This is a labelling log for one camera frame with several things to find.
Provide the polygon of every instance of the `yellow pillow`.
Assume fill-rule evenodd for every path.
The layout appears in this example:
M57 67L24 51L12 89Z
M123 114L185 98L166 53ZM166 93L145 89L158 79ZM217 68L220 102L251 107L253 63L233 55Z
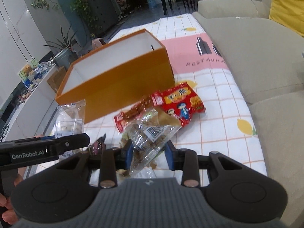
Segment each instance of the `yellow pillow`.
M304 0L272 0L269 19L304 36Z

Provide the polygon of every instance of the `open cardboard box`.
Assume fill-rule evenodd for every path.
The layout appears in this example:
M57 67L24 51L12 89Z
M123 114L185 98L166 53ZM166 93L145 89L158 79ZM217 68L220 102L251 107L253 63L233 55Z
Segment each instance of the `open cardboard box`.
M63 105L85 99L87 123L174 85L166 48L140 30L73 62L56 101Z

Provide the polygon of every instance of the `metal pin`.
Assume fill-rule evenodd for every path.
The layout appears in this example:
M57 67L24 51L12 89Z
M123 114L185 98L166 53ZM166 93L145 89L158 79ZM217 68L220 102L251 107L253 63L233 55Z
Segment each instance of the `metal pin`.
M100 182L102 188L112 188L115 186L115 183L112 180L104 180Z
M194 179L189 179L184 182L184 185L189 188L195 188L199 185L199 182Z

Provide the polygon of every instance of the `beige couch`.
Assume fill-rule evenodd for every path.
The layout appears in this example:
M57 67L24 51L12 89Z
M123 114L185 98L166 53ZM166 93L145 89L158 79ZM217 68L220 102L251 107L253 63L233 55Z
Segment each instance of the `beige couch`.
M282 221L304 225L304 38L268 19L271 0L204 0L194 17L253 116L268 176L288 193Z

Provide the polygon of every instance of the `lemon print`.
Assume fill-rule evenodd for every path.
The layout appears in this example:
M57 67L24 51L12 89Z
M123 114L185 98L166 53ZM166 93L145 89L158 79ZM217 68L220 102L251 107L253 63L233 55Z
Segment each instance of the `lemon print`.
M180 83L183 83L183 82L187 82L189 87L191 87L192 89L194 89L194 87L197 86L197 83L195 83L193 81L190 81L190 80L179 81L179 82L176 83L176 86L179 85Z
M186 28L182 29L182 31L193 32L193 31L196 31L196 28L194 28L194 27L186 27Z
M257 134L255 129L252 128L251 124L244 119L238 119L237 125L238 125L239 130L244 134L247 134L247 135L256 135Z

